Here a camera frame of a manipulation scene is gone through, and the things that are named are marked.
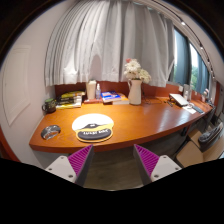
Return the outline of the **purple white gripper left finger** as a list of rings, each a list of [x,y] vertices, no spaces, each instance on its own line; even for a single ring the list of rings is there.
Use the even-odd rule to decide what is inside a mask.
[[[93,155],[93,146],[86,146],[68,157],[59,156],[46,168],[46,171],[79,186],[83,186]]]

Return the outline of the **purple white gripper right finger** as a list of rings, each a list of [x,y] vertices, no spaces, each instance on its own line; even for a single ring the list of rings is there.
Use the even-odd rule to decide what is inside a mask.
[[[158,156],[137,144],[134,145],[133,155],[144,185],[181,170],[181,167],[167,155]]]

